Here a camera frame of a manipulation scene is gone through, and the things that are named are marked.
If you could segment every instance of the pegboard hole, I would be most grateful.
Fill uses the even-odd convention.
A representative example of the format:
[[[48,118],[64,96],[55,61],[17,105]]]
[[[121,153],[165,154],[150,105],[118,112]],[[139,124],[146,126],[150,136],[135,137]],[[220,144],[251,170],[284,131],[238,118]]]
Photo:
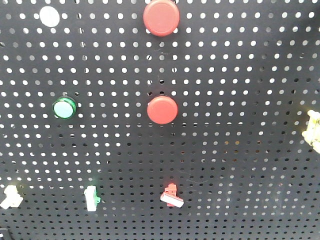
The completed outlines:
[[[60,22],[59,12],[52,6],[44,6],[39,13],[43,25],[53,28]]]

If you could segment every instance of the green button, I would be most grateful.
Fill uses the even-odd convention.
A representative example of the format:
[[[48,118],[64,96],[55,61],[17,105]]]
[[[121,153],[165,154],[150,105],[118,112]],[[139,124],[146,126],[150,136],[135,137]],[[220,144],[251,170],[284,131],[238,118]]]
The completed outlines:
[[[72,118],[77,111],[76,101],[71,97],[61,96],[52,105],[54,114],[61,119]]]

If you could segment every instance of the electrical connector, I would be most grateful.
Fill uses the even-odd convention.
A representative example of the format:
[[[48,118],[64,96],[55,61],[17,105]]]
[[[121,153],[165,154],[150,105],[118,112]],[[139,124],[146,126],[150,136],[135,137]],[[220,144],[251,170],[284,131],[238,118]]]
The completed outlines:
[[[309,124],[306,131],[302,133],[302,136],[320,154],[320,113],[310,110],[308,111],[308,115],[310,116]]]

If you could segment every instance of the perforated metal panel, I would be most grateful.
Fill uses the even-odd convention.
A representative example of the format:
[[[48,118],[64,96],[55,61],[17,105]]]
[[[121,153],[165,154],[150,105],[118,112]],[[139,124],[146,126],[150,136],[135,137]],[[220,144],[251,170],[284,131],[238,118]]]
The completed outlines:
[[[179,0],[146,32],[143,0],[0,2],[0,209],[15,240],[319,240],[317,0]],[[55,28],[40,10],[54,7]],[[79,109],[54,117],[67,94]],[[178,103],[171,124],[148,102]],[[182,208],[160,195],[178,187]],[[87,212],[84,189],[101,203]]]

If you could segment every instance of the red plastic part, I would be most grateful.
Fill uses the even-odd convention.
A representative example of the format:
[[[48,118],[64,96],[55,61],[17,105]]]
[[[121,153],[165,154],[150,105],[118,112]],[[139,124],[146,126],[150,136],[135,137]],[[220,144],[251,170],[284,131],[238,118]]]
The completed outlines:
[[[166,194],[169,194],[169,195],[171,195],[171,196],[177,196],[177,185],[175,185],[174,183],[170,183],[169,185],[168,185],[168,187],[166,187],[165,189],[164,189],[164,192],[166,193]],[[174,205],[172,205],[172,204],[170,204],[170,203],[167,203],[166,204],[167,205],[167,207],[174,207]]]
[[[157,96],[147,107],[149,118],[157,124],[171,123],[178,115],[177,103],[168,96]]]
[[[177,5],[171,0],[152,0],[144,9],[145,27],[158,37],[173,33],[180,21]]]

